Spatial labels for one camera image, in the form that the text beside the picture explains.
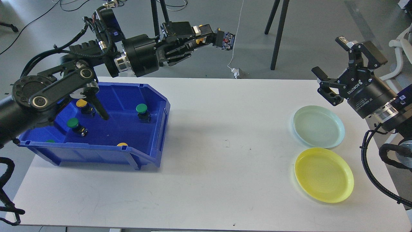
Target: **robotic arm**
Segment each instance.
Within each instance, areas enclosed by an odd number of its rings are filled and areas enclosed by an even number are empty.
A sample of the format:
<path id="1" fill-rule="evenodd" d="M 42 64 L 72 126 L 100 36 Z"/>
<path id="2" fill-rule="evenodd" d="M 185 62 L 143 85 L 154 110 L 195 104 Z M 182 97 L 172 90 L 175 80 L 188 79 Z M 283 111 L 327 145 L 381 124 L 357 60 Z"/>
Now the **robotic arm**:
<path id="1" fill-rule="evenodd" d="M 370 41 L 349 42 L 343 36 L 337 37 L 335 41 L 348 52 L 349 67 L 337 79 L 328 78 L 319 67 L 314 67 L 312 72 L 318 77 L 318 93 L 333 106 L 346 99 L 361 118 L 374 116 L 378 120 L 378 126 L 367 131 L 360 147 L 363 167 L 369 179 L 380 191 L 395 199 L 398 204 L 403 203 L 412 207 L 412 202 L 390 192 L 376 180 L 366 159 L 366 150 L 372 136 L 375 133 L 387 134 L 395 130 L 404 140 L 398 145 L 382 145 L 379 156 L 389 165 L 412 171 L 412 85 L 396 94 L 374 75 L 373 71 L 387 63 L 387 59 Z M 367 66 L 364 66 L 362 54 L 368 59 Z M 331 88 L 338 89 L 339 93 L 335 93 Z M 378 131 L 380 127 L 386 132 Z M 396 152 L 400 163 L 388 158 L 390 150 Z"/>
<path id="2" fill-rule="evenodd" d="M 27 64 L 13 85 L 12 96 L 0 101 L 0 148 L 9 141 L 18 144 L 16 137 L 27 129 L 52 124 L 72 99 L 86 100 L 107 120 L 109 115 L 96 98 L 99 88 L 93 67 L 97 65 L 105 64 L 112 77 L 127 70 L 139 77 L 157 71 L 163 62 L 173 66 L 191 57 L 195 49 L 209 44 L 222 50 L 233 48 L 235 35 L 213 32 L 209 24 L 192 27 L 189 22 L 163 23 L 161 40 L 146 34 L 126 39 L 110 9 L 113 6 L 115 1 L 105 3 L 91 19 L 84 18 L 86 27 L 80 34 L 90 27 L 97 40 L 69 46 L 69 51 L 55 48 Z M 120 41 L 123 51 L 115 45 Z M 68 53 L 61 57 L 61 65 L 28 75 L 42 58 L 55 53 Z M 59 80 L 54 77 L 57 73 L 63 74 Z"/>

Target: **tripod leg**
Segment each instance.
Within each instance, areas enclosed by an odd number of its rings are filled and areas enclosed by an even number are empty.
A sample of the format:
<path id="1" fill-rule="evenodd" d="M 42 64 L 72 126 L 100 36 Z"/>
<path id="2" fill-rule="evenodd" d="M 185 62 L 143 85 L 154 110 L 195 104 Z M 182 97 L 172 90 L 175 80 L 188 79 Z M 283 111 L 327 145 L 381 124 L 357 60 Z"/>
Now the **tripod leg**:
<path id="1" fill-rule="evenodd" d="M 153 16 L 154 35 L 155 35 L 155 36 L 159 36 L 159 35 L 160 35 L 160 29 L 159 29 L 159 18 L 157 17 L 156 0 L 150 0 L 150 3 L 152 4 L 152 16 Z"/>
<path id="2" fill-rule="evenodd" d="M 289 0 L 283 0 L 281 18 L 279 20 L 278 33 L 276 34 L 275 49 L 273 50 L 272 63 L 270 70 L 275 70 L 276 61 L 278 59 L 279 47 L 281 44 L 283 26 L 285 25 L 286 12 L 288 11 Z"/>
<path id="3" fill-rule="evenodd" d="M 169 15 L 167 14 L 166 3 L 164 2 L 164 0 L 160 0 L 160 5 L 162 6 L 164 20 L 166 21 L 166 23 L 170 22 Z"/>
<path id="4" fill-rule="evenodd" d="M 281 0 L 275 0 L 273 4 L 272 11 L 270 12 L 269 20 L 266 24 L 265 35 L 269 34 L 270 26 L 272 26 L 273 18 L 275 17 L 276 11 L 278 10 L 278 6 Z"/>
<path id="5" fill-rule="evenodd" d="M 17 27 L 15 27 L 13 24 L 5 24 L 5 23 L 0 22 L 0 26 L 6 26 L 6 27 L 11 28 L 14 32 L 19 32 Z"/>

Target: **plate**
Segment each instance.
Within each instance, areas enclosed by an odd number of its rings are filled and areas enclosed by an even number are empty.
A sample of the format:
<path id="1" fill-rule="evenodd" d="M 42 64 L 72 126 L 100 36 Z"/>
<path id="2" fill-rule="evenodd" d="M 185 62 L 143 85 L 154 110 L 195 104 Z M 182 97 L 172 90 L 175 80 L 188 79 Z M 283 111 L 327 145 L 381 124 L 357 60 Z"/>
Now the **plate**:
<path id="1" fill-rule="evenodd" d="M 328 149 L 304 150 L 296 159 L 295 175 L 307 194 L 326 203 L 341 202 L 353 191 L 351 168 L 342 157 Z"/>
<path id="2" fill-rule="evenodd" d="M 345 127 L 340 118 L 320 106 L 300 108 L 293 116 L 293 129 L 311 147 L 335 147 L 345 137 Z"/>

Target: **logo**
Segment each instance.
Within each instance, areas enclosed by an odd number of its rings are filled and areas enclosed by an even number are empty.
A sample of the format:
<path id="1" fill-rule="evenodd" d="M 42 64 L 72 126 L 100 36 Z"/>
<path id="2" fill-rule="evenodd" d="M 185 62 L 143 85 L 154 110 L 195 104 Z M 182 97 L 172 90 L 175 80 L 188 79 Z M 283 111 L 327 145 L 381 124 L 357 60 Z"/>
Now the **logo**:
<path id="1" fill-rule="evenodd" d="M 362 84 L 363 83 L 359 80 L 359 82 L 353 88 L 349 89 L 348 94 L 351 94 L 353 91 L 355 91 Z"/>

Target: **blue storage bin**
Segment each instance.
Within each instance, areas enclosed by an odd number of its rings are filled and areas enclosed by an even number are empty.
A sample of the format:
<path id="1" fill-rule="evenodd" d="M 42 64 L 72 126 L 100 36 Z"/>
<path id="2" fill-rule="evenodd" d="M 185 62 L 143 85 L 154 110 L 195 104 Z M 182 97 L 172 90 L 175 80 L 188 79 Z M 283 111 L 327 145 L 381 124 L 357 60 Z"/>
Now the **blue storage bin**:
<path id="1" fill-rule="evenodd" d="M 130 164 L 135 170 L 148 163 L 159 167 L 170 110 L 168 100 L 147 84 L 99 82 L 99 87 L 97 97 L 109 120 L 98 114 L 93 118 L 83 116 L 75 99 L 56 117 L 53 126 L 20 135 L 20 146 L 56 166 L 66 161 Z M 140 103 L 147 105 L 150 123 L 140 122 L 136 112 Z M 73 117 L 89 130 L 86 137 L 66 125 Z M 121 142 L 128 146 L 118 147 Z"/>

